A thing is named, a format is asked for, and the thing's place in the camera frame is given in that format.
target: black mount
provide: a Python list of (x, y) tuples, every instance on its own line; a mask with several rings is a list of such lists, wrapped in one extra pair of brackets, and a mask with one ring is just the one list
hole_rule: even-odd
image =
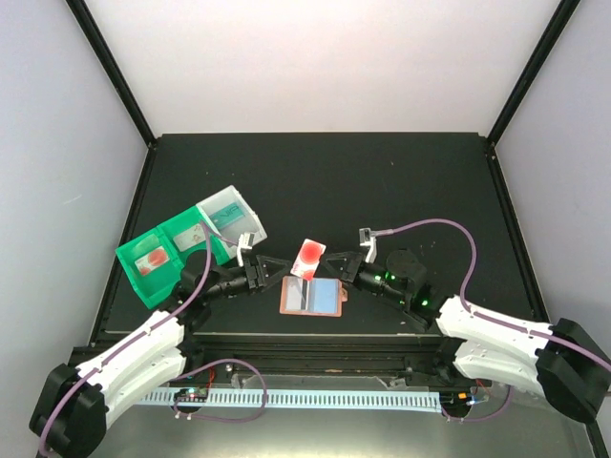
[[(60, 364), (43, 386), (30, 419), (30, 430), (40, 436), (57, 403), (75, 384), (73, 367)], [(89, 456), (106, 434), (106, 404), (100, 386), (84, 384), (61, 410), (49, 431), (47, 445), (63, 458)]]

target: black tabletop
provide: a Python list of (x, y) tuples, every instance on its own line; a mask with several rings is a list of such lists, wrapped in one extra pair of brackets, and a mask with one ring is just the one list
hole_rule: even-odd
[[(478, 260), (471, 302), (523, 319), (531, 305), (477, 134), (164, 135), (133, 237), (233, 184), (259, 215), (267, 240), (255, 253), (294, 260), (305, 238), (327, 252), (358, 249), (358, 229), (387, 229), (428, 218), (454, 219), (474, 235)], [(430, 280), (457, 293), (469, 244), (432, 225), (381, 238), (378, 261), (410, 248)], [(107, 332), (131, 332), (151, 311), (119, 269), (102, 304)], [(280, 287), (214, 302), (206, 333), (397, 334), (418, 332), (408, 317), (368, 293), (349, 290), (341, 318), (282, 315)]]

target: purple cable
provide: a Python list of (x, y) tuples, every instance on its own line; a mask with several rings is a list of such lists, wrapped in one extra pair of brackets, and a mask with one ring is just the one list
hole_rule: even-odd
[[(398, 234), (400, 232), (403, 231), (407, 231), (409, 229), (412, 229), (414, 227), (418, 227), (418, 226), (423, 226), (425, 224), (435, 224), (435, 223), (439, 223), (439, 224), (448, 224), (450, 226), (455, 227), (456, 229), (460, 229), (460, 231), (467, 237), (467, 240), (469, 241), (469, 244), (471, 245), (471, 263), (469, 264), (469, 270), (467, 271), (467, 274), (465, 275), (465, 279), (462, 281), (462, 284), (460, 285), (460, 302), (462, 303), (462, 306), (465, 307), (465, 310), (467, 310), (468, 312), (471, 313), (471, 307), (467, 304), (467, 300), (465, 299), (465, 293), (467, 291), (467, 285), (469, 284), (469, 280), (471, 279), (471, 275), (473, 274), (474, 270), (475, 270), (475, 262), (477, 260), (477, 251), (475, 248), (475, 240), (474, 237), (471, 235), (471, 233), (467, 230), (467, 228), (465, 226), (463, 226), (462, 224), (459, 224), (456, 221), (452, 221), (451, 219), (441, 219), (441, 218), (433, 218), (433, 219), (423, 219), (421, 221), (417, 221), (417, 222), (413, 222), (411, 224), (406, 224), (405, 226), (401, 226), (401, 227), (397, 227), (396, 229), (386, 229), (383, 231), (371, 231), (371, 234), (377, 237), (383, 237), (383, 236), (391, 236), (392, 234)], [(487, 322), (490, 323), (495, 323), (495, 324), (499, 324), (501, 326), (505, 326), (508, 327), (510, 329), (513, 329), (514, 331), (518, 331), (521, 332), (523, 334), (528, 334), (528, 329), (524, 326), (519, 326), (517, 324), (513, 324), (513, 323), (507, 323), (504, 322), (498, 318), (494, 318), (494, 317), (490, 317), (484, 313), (481, 313), (479, 311), (475, 311), (474, 312), (474, 316), (481, 318), (482, 320), (486, 320)], [(598, 355), (595, 355), (594, 353), (592, 353), (589, 350), (586, 350), (585, 348), (580, 347), (579, 345), (576, 345), (572, 342), (569, 342), (565, 339), (562, 339), (560, 337), (556, 337), (554, 335), (549, 335), (549, 334), (545, 334), (543, 332), (539, 332), (539, 331), (535, 331), (535, 330), (531, 330), (530, 334), (532, 336), (536, 336), (536, 337), (541, 337), (543, 339), (547, 339), (548, 341), (554, 342), (555, 344), (560, 344), (562, 346), (565, 346), (566, 348), (569, 348), (573, 351), (578, 352), (579, 354), (585, 356), (586, 358), (589, 358), (590, 360), (592, 360), (594, 363), (599, 364), (600, 366), (602, 366), (603, 368), (605, 368), (606, 370), (608, 370), (609, 372), (611, 372), (611, 364), (608, 363), (606, 360), (604, 360), (603, 358), (599, 357)]]
[(462, 281), (460, 285), (460, 302), (462, 306), (465, 307), (465, 310), (471, 312), (471, 307), (467, 304), (467, 300), (465, 299), (465, 293), (467, 291), (467, 285), (469, 284), (469, 280), (471, 279), (471, 275), (475, 270), (475, 262), (477, 261), (477, 247), (475, 246), (474, 236), (471, 235), (471, 232), (467, 230), (465, 226), (459, 224), (456, 221), (452, 221), (451, 219), (443, 219), (443, 218), (431, 218), (431, 219), (422, 219), (421, 221), (413, 222), (411, 224), (406, 224), (405, 226), (397, 227), (396, 229), (387, 229), (384, 231), (371, 231), (371, 234), (376, 237), (383, 236), (391, 236), (392, 234), (398, 234), (400, 232), (409, 231), (414, 227), (424, 226), (426, 224), (447, 224), (449, 226), (453, 226), (456, 229), (459, 229), (462, 232), (469, 244), (471, 245), (471, 263), (469, 264), (469, 269), (467, 270), (467, 274), (465, 275), (465, 279)]
[(531, 331), (531, 334), (533, 336), (542, 337), (543, 339), (547, 339), (548, 341), (551, 341), (554, 344), (560, 344), (562, 346), (566, 346), (567, 348), (570, 348), (573, 351), (577, 351), (579, 354), (585, 356), (586, 358), (589, 358), (594, 363), (601, 365), (603, 368), (611, 372), (611, 364), (609, 364), (607, 361), (605, 361), (600, 356), (595, 355), (591, 351), (586, 350), (585, 348), (582, 348), (575, 343), (567, 341), (566, 339), (562, 339), (562, 337), (550, 336), (548, 334), (544, 334), (539, 331)]
[[(261, 406), (251, 416), (244, 417), (244, 418), (222, 418), (222, 417), (213, 417), (213, 416), (210, 416), (210, 415), (190, 414), (191, 418), (196, 418), (198, 420), (210, 420), (212, 422), (234, 423), (235, 424), (235, 423), (252, 422), (253, 420), (258, 419), (259, 417), (261, 417), (263, 415), (263, 411), (265, 410), (265, 405), (267, 404), (267, 385), (265, 384), (265, 380), (263, 378), (263, 375), (261, 375), (261, 372), (259, 372), (259, 370), (257, 370), (257, 367), (255, 367), (252, 364), (247, 363), (246, 361), (235, 360), (235, 359), (232, 359), (232, 358), (226, 358), (226, 359), (223, 359), (223, 360), (216, 360), (216, 361), (213, 361), (212, 363), (208, 363), (208, 364), (203, 365), (202, 367), (194, 369), (191, 372), (187, 372), (186, 374), (182, 374), (181, 376), (179, 376), (176, 379), (174, 379), (174, 381), (186, 379), (186, 378), (191, 377), (191, 376), (193, 376), (195, 374), (198, 374), (198, 373), (200, 373), (200, 372), (202, 372), (202, 371), (204, 371), (206, 369), (209, 369), (210, 367), (214, 367), (215, 365), (218, 365), (218, 364), (227, 364), (227, 363), (243, 365), (244, 367), (247, 367), (248, 369), (253, 371), (257, 377), (259, 377), (259, 380), (261, 380), (261, 385), (263, 387), (263, 401), (261, 403)], [(186, 413), (183, 413), (183, 412), (179, 411), (179, 399), (176, 399), (176, 401), (174, 402), (174, 411), (179, 416), (185, 416), (185, 417), (189, 416), (189, 414), (186, 414)]]
[(481, 423), (481, 422), (485, 422), (487, 420), (492, 420), (493, 418), (498, 417), (501, 413), (503, 413), (505, 410), (507, 410), (507, 407), (509, 407), (509, 404), (512, 403), (512, 399), (514, 399), (514, 388), (512, 386), (510, 386), (509, 390), (507, 391), (507, 397), (505, 398), (505, 402), (500, 407), (500, 409), (497, 410), (496, 412), (493, 412), (493, 413), (491, 413), (489, 415), (486, 415), (484, 417), (480, 417), (480, 418), (457, 418), (457, 417), (452, 417), (446, 411), (446, 409), (443, 408), (443, 406), (441, 407), (441, 412), (444, 414), (444, 416), (446, 416), (446, 418), (448, 418), (449, 421), (456, 420), (457, 422), (460, 422), (460, 423)]
[[(210, 245), (210, 232), (213, 232), (213, 231), (208, 227), (208, 225), (205, 223), (205, 221), (200, 221), (200, 224), (201, 224), (201, 227), (203, 228), (203, 236), (204, 236), (205, 241), (206, 241), (206, 246), (209, 246)], [(195, 300), (195, 297), (200, 293), (201, 289), (203, 288), (203, 284), (206, 282), (206, 279), (208, 278), (208, 273), (210, 272), (210, 263), (211, 262), (212, 262), (212, 251), (211, 250), (206, 250), (206, 265), (205, 265), (205, 267), (203, 269), (203, 274), (201, 275), (200, 282), (198, 283), (198, 286), (195, 288), (195, 291), (193, 291), (191, 296), (189, 296), (187, 298), (187, 300), (179, 308), (177, 308), (174, 312), (172, 312), (170, 315), (168, 315), (164, 319), (159, 320), (157, 323), (153, 324), (151, 326), (151, 330), (152, 331), (154, 331), (155, 329), (158, 329), (160, 326), (166, 324), (167, 322), (169, 322), (170, 320), (175, 318), (180, 312), (182, 312), (182, 310), (187, 308), (191, 304), (191, 302), (193, 302)], [(133, 343), (139, 341), (140, 339), (142, 339), (146, 335), (147, 335), (147, 333), (145, 331), (142, 331), (139, 334), (136, 334), (132, 339), (130, 339), (126, 343), (124, 343), (121, 346), (119, 346), (105, 360), (102, 361), (102, 367), (104, 367), (110, 361), (112, 361), (114, 358), (116, 358), (116, 356), (119, 353), (121, 353), (123, 350), (125, 350), (127, 347), (129, 347)], [(84, 377), (79, 379), (68, 390), (68, 392), (64, 395), (64, 397), (61, 398), (61, 400), (57, 403), (57, 406), (55, 406), (55, 409), (53, 410), (53, 412), (49, 416), (49, 419), (47, 419), (47, 423), (45, 424), (45, 427), (43, 428), (42, 433), (40, 434), (40, 441), (38, 442), (38, 452), (42, 456), (45, 456), (45, 457), (52, 456), (51, 452), (47, 449), (47, 437), (49, 436), (49, 432), (51, 431), (51, 427), (53, 426), (54, 421), (57, 419), (57, 416), (59, 415), (59, 412), (61, 411), (62, 408), (64, 408), (64, 406), (68, 403), (70, 398), (78, 391), (78, 389), (80, 389), (83, 385), (85, 385), (85, 383), (89, 379), (91, 379), (97, 372), (99, 372), (98, 369), (92, 369), (87, 375), (85, 375)]]

